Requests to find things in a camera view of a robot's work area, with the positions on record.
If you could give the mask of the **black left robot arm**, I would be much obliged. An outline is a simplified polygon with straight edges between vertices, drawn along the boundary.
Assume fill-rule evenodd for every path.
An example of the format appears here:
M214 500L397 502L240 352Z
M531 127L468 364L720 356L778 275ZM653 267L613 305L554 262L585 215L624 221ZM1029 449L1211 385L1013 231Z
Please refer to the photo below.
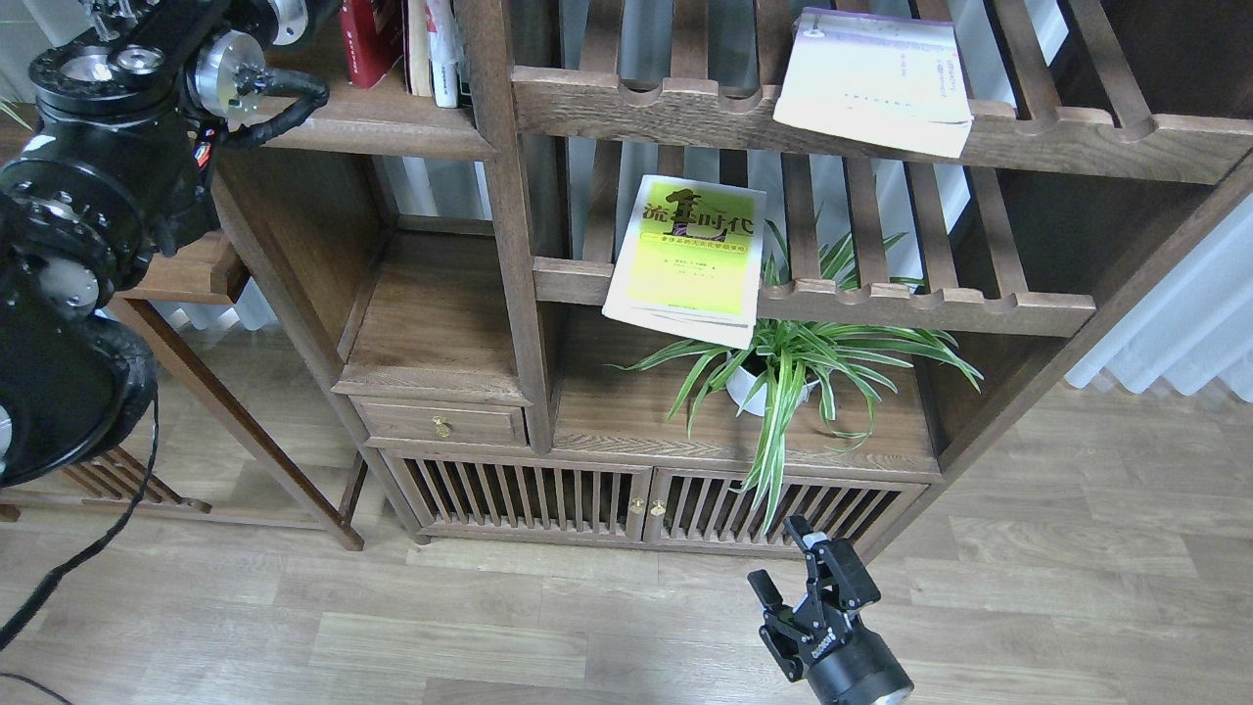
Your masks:
M326 106L322 76L269 68L336 1L88 1L91 28L28 68L41 124L3 168L3 486L93 460L158 393L145 341L100 309L219 222L223 148Z

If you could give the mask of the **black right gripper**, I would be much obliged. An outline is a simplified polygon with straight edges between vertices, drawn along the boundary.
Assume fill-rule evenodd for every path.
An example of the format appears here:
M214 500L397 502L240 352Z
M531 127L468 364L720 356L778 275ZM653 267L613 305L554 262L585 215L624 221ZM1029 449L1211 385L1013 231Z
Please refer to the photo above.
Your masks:
M860 609L881 599L850 540L829 538L803 516L783 527L809 567L807 596L791 609L767 570L748 574L764 611L761 637L789 682L809 682L819 704L903 704L912 679Z

